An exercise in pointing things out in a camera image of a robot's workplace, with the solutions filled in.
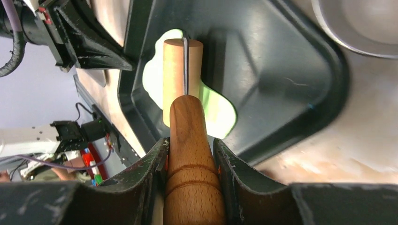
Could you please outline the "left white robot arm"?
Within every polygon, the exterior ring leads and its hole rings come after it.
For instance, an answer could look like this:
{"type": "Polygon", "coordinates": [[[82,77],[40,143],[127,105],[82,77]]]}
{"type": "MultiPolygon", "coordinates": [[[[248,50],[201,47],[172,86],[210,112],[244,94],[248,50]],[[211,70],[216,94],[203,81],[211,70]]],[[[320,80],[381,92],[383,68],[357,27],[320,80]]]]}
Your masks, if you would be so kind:
{"type": "Polygon", "coordinates": [[[21,64],[27,43],[48,46],[63,72],[85,70],[132,71],[136,65],[97,20],[87,0],[2,0],[0,35],[13,40],[9,60],[0,76],[21,64]]]}

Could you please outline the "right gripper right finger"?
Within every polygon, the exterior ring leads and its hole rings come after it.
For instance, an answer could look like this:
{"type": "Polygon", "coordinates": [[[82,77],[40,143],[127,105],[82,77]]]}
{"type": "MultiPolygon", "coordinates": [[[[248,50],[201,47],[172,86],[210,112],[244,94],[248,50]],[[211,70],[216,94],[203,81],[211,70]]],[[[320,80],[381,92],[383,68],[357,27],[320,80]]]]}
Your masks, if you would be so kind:
{"type": "Polygon", "coordinates": [[[369,183],[284,185],[213,141],[229,225],[395,225],[398,187],[369,183]]]}

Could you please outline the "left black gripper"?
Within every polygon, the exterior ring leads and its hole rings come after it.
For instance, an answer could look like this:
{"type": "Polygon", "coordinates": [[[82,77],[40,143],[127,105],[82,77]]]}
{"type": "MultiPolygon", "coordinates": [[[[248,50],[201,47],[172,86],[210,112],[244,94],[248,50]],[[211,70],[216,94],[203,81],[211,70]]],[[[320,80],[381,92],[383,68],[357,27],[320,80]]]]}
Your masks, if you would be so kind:
{"type": "Polygon", "coordinates": [[[63,72],[72,67],[131,71],[132,61],[97,20],[85,0],[20,0],[28,41],[49,47],[63,72]]]}

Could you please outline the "wooden dough roller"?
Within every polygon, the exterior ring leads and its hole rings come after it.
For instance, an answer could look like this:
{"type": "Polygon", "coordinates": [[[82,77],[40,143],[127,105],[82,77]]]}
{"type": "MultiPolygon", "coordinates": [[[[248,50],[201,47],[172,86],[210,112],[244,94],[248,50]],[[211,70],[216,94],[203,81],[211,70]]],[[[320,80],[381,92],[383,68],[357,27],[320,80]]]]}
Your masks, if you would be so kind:
{"type": "Polygon", "coordinates": [[[170,128],[163,223],[224,225],[225,203],[199,100],[203,44],[186,32],[163,44],[163,118],[170,128]]]}

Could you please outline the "black baking tray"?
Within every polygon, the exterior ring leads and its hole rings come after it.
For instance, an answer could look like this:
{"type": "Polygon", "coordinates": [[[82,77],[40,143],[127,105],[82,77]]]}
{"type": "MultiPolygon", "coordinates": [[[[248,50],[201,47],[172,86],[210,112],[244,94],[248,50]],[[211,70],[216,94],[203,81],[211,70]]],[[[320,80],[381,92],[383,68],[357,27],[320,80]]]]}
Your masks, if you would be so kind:
{"type": "Polygon", "coordinates": [[[325,128],[342,110],[350,72],[339,47],[289,0],[133,0],[119,102],[144,152],[169,128],[143,87],[157,39],[174,28],[204,44],[202,79],[237,122],[224,143],[256,165],[325,128]]]}

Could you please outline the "green dough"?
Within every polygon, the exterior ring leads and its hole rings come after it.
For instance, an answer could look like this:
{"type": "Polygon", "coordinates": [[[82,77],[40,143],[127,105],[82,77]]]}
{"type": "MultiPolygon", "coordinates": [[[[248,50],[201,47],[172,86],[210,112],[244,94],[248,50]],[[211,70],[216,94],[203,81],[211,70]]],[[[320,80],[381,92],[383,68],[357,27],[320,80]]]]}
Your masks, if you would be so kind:
{"type": "MultiPolygon", "coordinates": [[[[160,109],[163,109],[163,42],[167,39],[181,39],[182,34],[180,29],[163,33],[155,42],[154,56],[144,66],[143,87],[160,109]]],[[[237,121],[233,104],[203,82],[200,82],[199,100],[203,105],[207,134],[215,138],[225,138],[237,121]]]]}

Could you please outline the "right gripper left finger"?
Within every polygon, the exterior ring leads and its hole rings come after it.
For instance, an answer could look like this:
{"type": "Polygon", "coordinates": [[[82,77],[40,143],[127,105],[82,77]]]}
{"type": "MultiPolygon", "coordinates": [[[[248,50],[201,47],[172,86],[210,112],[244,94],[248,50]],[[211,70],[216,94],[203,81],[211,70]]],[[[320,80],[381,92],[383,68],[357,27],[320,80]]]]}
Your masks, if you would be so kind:
{"type": "Polygon", "coordinates": [[[0,185],[3,225],[161,225],[169,139],[93,187],[77,181],[0,185]]]}

